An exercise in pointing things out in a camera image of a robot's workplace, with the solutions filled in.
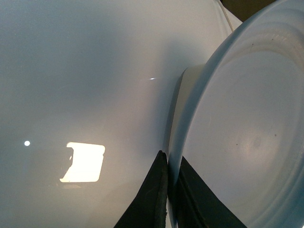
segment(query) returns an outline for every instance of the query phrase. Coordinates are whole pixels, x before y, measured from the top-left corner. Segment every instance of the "curved white plastic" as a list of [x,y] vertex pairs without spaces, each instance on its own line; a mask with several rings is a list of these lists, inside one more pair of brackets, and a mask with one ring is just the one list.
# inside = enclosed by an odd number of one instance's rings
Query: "curved white plastic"
[[304,2],[242,24],[204,67],[170,147],[250,228],[304,225]]

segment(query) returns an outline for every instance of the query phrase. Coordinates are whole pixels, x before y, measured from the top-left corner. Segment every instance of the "glossy white surface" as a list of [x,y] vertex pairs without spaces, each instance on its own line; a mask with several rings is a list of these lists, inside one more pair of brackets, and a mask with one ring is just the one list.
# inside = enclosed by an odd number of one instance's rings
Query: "glossy white surface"
[[304,224],[303,19],[304,2],[284,0],[240,26],[205,65],[169,150],[175,178],[183,154],[250,228]]
[[[0,227],[113,227],[165,149],[177,79],[230,34],[219,5],[0,5]],[[105,146],[99,181],[55,178],[68,142]]]

